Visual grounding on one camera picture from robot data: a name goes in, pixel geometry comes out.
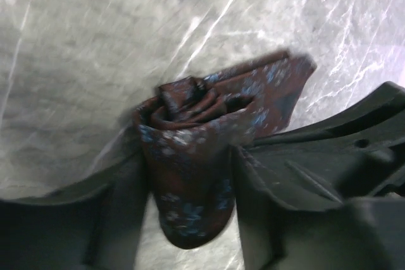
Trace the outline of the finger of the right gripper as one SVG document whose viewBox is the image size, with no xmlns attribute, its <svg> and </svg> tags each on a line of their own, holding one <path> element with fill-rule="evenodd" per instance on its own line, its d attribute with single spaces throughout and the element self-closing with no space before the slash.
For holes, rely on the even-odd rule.
<svg viewBox="0 0 405 270">
<path fill-rule="evenodd" d="M 404 184 L 404 89 L 385 82 L 326 120 L 256 141 L 257 189 L 290 210 L 335 209 Z"/>
</svg>

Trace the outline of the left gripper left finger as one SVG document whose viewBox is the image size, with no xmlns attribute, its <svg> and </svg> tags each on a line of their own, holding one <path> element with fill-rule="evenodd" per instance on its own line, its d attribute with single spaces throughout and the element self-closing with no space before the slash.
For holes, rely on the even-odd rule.
<svg viewBox="0 0 405 270">
<path fill-rule="evenodd" d="M 133 269 L 148 185 L 140 153 L 45 197 L 1 201 L 2 269 Z"/>
</svg>

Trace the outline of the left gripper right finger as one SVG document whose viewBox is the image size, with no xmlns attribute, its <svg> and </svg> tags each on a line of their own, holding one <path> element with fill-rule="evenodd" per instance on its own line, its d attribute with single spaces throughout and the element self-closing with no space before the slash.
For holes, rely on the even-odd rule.
<svg viewBox="0 0 405 270">
<path fill-rule="evenodd" d="M 234 183 L 246 269 L 403 269 L 404 199 L 360 197 L 334 209 L 283 206 L 246 151 L 235 157 Z"/>
</svg>

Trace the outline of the brown blue floral tie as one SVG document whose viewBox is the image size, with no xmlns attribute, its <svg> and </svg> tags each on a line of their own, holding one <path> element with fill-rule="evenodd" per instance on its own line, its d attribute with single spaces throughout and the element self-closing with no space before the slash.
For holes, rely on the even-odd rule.
<svg viewBox="0 0 405 270">
<path fill-rule="evenodd" d="M 158 87 L 134 111 L 165 237 L 194 249 L 217 237 L 234 209 L 236 152 L 289 125 L 316 69 L 286 49 L 203 78 Z"/>
</svg>

